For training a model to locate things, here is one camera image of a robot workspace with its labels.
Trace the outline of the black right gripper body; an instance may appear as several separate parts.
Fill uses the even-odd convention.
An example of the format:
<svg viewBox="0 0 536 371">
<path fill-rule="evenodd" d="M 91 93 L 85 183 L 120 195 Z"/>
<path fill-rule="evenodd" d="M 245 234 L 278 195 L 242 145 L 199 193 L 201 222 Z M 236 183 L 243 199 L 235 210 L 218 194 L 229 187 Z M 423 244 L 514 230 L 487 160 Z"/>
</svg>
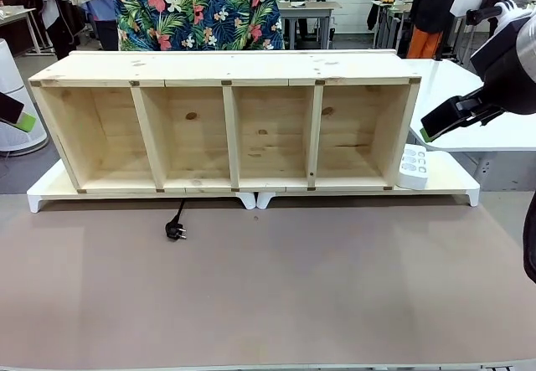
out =
<svg viewBox="0 0 536 371">
<path fill-rule="evenodd" d="M 471 57 L 483 82 L 477 99 L 517 115 L 535 113 L 535 18 L 515 19 Z"/>
</svg>

